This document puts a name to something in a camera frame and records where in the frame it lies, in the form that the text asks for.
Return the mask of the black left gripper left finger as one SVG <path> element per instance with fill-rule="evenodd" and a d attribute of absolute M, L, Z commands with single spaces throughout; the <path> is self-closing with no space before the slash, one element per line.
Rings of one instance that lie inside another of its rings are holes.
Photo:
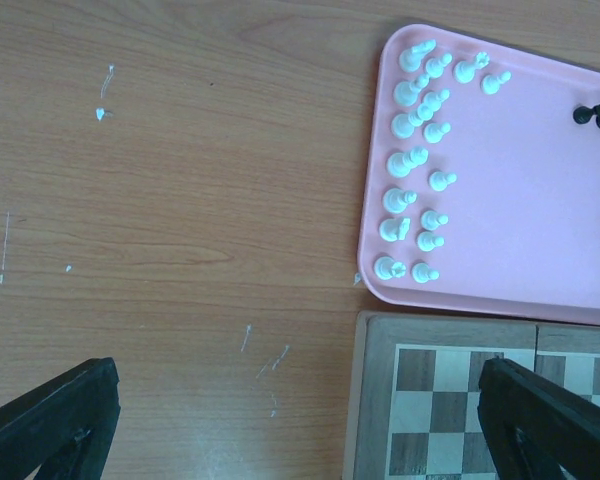
<path fill-rule="evenodd" d="M 99 479 L 120 414 L 111 357 L 89 359 L 0 407 L 0 479 Z"/>

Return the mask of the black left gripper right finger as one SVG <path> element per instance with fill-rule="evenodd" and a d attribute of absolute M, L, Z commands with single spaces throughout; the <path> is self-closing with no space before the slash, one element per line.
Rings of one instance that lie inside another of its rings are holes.
<path fill-rule="evenodd" d="M 503 358 L 485 362 L 479 389 L 501 479 L 600 479 L 600 407 Z"/>

